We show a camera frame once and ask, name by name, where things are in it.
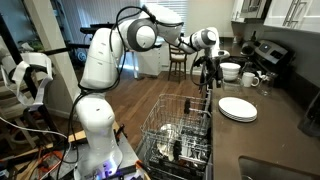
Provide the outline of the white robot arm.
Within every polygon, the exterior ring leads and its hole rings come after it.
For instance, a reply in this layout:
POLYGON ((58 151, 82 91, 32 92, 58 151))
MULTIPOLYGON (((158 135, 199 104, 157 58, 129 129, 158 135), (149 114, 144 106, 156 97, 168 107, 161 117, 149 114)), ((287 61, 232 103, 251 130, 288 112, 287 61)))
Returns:
POLYGON ((181 17, 173 10, 145 4, 137 9, 132 19, 117 21, 114 28, 100 28, 94 33, 74 101, 89 145, 88 154, 76 164, 75 180, 102 180, 114 175, 123 162, 113 130, 115 114, 105 93, 120 79, 118 64, 126 50, 146 52, 161 37, 186 54, 206 49, 211 59, 222 56, 215 27, 183 37, 183 25, 181 17))

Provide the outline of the white robot base table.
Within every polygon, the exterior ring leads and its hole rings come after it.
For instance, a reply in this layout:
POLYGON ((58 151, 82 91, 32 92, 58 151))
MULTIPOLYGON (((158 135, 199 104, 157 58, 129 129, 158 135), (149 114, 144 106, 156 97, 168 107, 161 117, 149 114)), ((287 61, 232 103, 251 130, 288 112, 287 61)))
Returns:
POLYGON ((150 180, 147 173, 137 164, 138 156, 122 136, 119 141, 122 161, 116 165, 114 160, 109 160, 101 166, 88 172, 85 176, 80 173, 80 167, 89 162, 89 145, 79 146, 79 161, 69 168, 69 172, 59 177, 59 180, 150 180))

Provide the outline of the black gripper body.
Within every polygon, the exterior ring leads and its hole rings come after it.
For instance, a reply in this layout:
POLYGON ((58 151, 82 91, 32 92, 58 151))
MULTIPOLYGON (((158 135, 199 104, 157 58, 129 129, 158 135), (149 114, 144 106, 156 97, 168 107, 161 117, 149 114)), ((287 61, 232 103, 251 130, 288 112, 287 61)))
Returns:
POLYGON ((198 62, 202 66, 199 89, 202 90, 204 87, 212 89, 212 83, 215 83, 216 87, 220 88, 222 82, 220 60, 202 56, 198 59, 198 62))

